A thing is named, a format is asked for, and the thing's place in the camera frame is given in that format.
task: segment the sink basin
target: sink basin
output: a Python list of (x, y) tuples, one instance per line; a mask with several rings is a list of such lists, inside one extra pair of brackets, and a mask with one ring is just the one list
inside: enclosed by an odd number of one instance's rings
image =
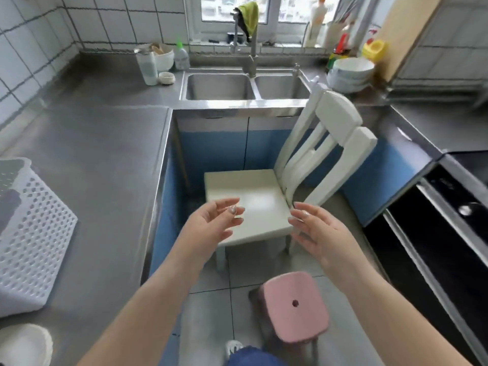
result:
[(195, 73), (188, 76), (187, 100), (253, 100), (249, 78), (244, 74)]
[(256, 85), (263, 99), (308, 99), (310, 92), (300, 77), (292, 74), (260, 75)]

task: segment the dish rack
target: dish rack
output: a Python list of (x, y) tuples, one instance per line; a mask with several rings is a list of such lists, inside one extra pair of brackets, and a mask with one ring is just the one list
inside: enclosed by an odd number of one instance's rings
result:
[(0, 317), (46, 304), (78, 221), (30, 166), (0, 159)]

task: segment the black appliance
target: black appliance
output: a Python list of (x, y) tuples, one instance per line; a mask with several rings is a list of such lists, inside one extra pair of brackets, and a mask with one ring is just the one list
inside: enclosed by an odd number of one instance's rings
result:
[(391, 283), (488, 366), (488, 152), (444, 156), (364, 228)]

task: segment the green cloth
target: green cloth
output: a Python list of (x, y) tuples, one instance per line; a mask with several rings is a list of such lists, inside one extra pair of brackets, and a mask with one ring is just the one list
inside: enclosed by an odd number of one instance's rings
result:
[(248, 2), (247, 4), (238, 7), (241, 11), (242, 17), (244, 19), (244, 24), (246, 25), (249, 37), (252, 36), (254, 30), (258, 27), (259, 19), (259, 8), (256, 1)]

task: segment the woman's right hand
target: woman's right hand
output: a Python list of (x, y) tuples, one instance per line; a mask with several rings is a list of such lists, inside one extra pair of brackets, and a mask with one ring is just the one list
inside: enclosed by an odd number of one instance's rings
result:
[(288, 219), (291, 233), (343, 292), (346, 286), (374, 272), (356, 239), (345, 225), (325, 209), (295, 202)]

